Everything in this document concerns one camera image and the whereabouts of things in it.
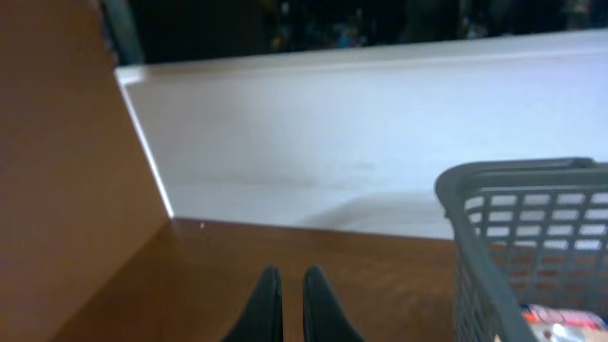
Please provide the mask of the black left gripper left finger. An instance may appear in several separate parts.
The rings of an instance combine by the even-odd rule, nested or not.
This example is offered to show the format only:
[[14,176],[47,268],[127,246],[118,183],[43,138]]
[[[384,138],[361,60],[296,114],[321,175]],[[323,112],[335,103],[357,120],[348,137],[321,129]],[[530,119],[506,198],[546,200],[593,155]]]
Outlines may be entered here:
[[237,322],[222,342],[282,342],[282,286],[279,269],[266,267]]

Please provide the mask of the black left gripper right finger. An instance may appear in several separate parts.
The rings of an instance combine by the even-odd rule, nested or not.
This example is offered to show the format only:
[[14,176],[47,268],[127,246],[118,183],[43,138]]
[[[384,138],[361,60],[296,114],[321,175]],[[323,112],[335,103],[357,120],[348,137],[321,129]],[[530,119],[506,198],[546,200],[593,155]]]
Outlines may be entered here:
[[306,342],[364,342],[319,265],[303,280],[303,331]]

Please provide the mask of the Kleenex tissue multipack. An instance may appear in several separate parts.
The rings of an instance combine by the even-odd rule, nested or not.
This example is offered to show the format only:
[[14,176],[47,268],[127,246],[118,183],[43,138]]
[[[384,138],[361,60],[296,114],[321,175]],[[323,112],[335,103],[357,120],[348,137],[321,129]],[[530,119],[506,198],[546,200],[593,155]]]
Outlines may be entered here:
[[607,342],[607,321],[581,310],[522,305],[521,313],[539,342]]

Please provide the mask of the grey plastic shopping basket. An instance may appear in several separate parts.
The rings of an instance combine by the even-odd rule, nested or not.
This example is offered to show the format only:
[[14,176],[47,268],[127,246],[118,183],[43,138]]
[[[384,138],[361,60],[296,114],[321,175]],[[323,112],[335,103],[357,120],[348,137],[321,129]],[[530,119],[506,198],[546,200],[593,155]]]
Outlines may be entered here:
[[458,341],[533,341],[534,305],[607,316],[607,165],[484,161],[435,182],[456,251]]

